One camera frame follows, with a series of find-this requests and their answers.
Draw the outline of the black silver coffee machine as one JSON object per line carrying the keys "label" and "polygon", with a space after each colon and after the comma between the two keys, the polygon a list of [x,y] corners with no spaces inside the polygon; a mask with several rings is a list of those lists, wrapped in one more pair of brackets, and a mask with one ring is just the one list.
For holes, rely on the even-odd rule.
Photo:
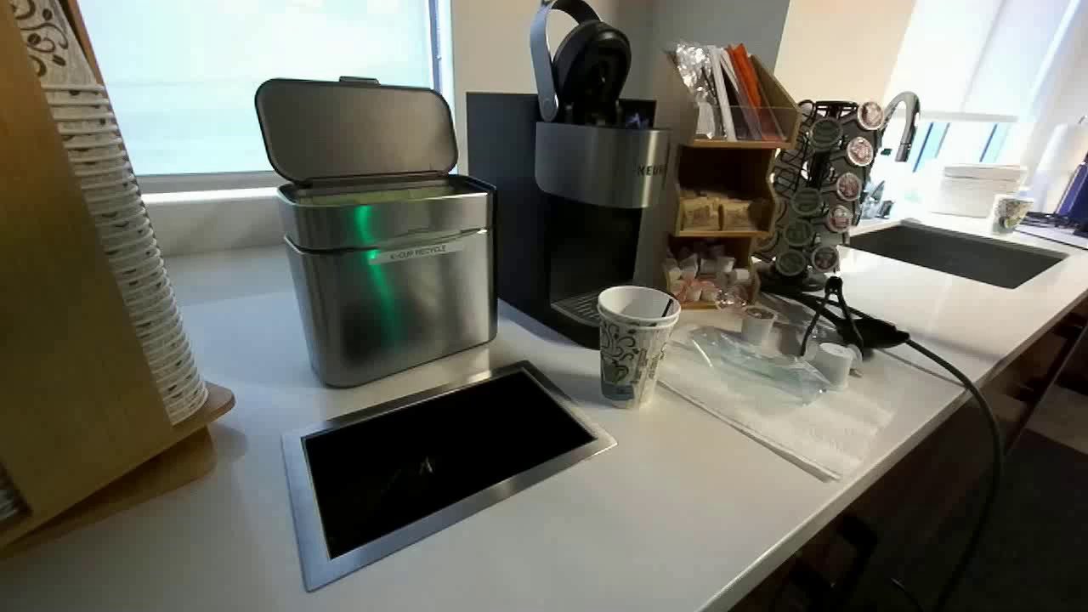
{"label": "black silver coffee machine", "polygon": [[596,295],[637,280],[665,172],[632,46],[588,0],[536,0],[535,93],[470,93],[470,172],[495,192],[495,295],[596,347]]}

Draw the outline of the bamboo condiment organizer stand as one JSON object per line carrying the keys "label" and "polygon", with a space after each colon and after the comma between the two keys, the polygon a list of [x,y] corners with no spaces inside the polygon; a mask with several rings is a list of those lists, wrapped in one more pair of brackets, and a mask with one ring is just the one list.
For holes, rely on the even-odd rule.
{"label": "bamboo condiment organizer stand", "polygon": [[796,139],[800,113],[774,76],[749,50],[765,139],[750,139],[726,46],[672,46],[657,82],[657,124],[672,139],[672,233],[665,236],[665,288],[690,310],[754,295],[767,262],[774,198],[767,166]]}

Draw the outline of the patterned paper cup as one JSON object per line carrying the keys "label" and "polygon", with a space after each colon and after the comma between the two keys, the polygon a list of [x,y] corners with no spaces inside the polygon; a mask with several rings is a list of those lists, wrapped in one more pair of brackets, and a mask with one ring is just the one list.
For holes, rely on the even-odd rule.
{"label": "patterned paper cup", "polygon": [[599,386],[607,405],[648,402],[679,302],[653,287],[607,287],[599,292]]}

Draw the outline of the stainless steel trash bin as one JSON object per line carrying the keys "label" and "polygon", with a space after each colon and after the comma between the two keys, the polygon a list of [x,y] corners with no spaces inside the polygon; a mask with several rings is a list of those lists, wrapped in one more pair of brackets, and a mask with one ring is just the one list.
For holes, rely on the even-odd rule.
{"label": "stainless steel trash bin", "polygon": [[454,172],[434,88],[270,80],[254,115],[323,386],[369,386],[492,341],[492,189]]}

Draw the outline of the clear plastic bag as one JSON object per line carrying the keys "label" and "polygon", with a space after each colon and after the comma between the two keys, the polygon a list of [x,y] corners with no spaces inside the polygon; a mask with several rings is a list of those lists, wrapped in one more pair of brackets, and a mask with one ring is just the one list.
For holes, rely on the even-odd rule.
{"label": "clear plastic bag", "polygon": [[801,359],[782,359],[765,347],[746,345],[726,331],[696,327],[690,347],[712,363],[754,377],[796,402],[816,402],[830,381]]}

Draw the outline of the steel framed counter trash opening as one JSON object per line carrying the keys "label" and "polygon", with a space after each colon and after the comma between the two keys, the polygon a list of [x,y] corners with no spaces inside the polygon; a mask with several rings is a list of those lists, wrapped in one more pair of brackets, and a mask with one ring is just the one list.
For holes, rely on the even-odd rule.
{"label": "steel framed counter trash opening", "polygon": [[304,588],[327,588],[616,446],[535,363],[283,439]]}

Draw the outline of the orange foil packet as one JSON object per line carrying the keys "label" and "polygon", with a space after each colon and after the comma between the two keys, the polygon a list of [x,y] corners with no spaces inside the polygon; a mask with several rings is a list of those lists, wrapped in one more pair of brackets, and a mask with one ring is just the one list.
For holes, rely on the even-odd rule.
{"label": "orange foil packet", "polygon": [[739,93],[741,93],[741,110],[746,110],[746,120],[750,126],[750,139],[765,139],[765,124],[763,124],[763,88],[758,88],[758,76],[754,76],[754,64],[749,57],[749,47],[746,46],[726,46],[726,57],[732,57],[732,69],[739,76]]}

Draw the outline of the chrome sink faucet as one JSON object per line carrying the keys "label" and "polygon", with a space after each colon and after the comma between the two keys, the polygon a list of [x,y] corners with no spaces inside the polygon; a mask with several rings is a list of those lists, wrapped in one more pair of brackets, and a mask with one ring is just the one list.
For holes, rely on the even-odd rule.
{"label": "chrome sink faucet", "polygon": [[899,93],[886,106],[883,106],[883,138],[879,138],[879,149],[893,159],[903,163],[911,157],[911,142],[917,133],[917,113],[921,113],[921,100],[913,93]]}

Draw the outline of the white dish container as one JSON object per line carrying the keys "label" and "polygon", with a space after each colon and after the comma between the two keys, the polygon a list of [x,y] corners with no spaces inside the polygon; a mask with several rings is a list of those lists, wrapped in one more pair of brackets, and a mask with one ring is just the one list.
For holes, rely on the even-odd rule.
{"label": "white dish container", "polygon": [[932,208],[941,214],[985,219],[1001,194],[1013,194],[1022,184],[1015,163],[964,163],[939,175]]}

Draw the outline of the black countertop sink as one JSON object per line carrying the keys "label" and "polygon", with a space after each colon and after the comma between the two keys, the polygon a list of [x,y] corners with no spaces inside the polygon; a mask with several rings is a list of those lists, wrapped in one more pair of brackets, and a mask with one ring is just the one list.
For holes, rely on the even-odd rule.
{"label": "black countertop sink", "polygon": [[1061,253],[978,239],[964,233],[899,223],[850,239],[853,249],[971,280],[984,287],[1020,288],[1061,262]]}

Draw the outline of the white mug by sink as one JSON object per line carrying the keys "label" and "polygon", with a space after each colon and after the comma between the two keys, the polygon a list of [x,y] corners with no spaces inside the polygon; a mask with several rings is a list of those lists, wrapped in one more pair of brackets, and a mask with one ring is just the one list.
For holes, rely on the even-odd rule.
{"label": "white mug by sink", "polygon": [[1001,194],[993,202],[993,233],[1009,236],[1022,226],[1031,202],[1022,194]]}

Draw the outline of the wooden cup dispenser box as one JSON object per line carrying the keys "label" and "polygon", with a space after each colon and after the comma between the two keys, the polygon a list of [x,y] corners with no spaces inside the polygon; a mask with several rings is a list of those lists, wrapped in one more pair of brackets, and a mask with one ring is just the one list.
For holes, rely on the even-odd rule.
{"label": "wooden cup dispenser box", "polygon": [[0,7],[0,467],[21,509],[0,555],[185,487],[215,467],[233,405],[207,386],[172,426],[9,7]]}

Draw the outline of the stack of paper cups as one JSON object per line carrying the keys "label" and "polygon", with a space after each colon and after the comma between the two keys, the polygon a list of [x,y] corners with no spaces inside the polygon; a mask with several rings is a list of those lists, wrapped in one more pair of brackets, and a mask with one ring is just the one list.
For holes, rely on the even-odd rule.
{"label": "stack of paper cups", "polygon": [[104,82],[91,72],[62,0],[6,0],[6,7],[136,327],[165,422],[181,426],[201,412],[207,387],[189,359],[160,239]]}

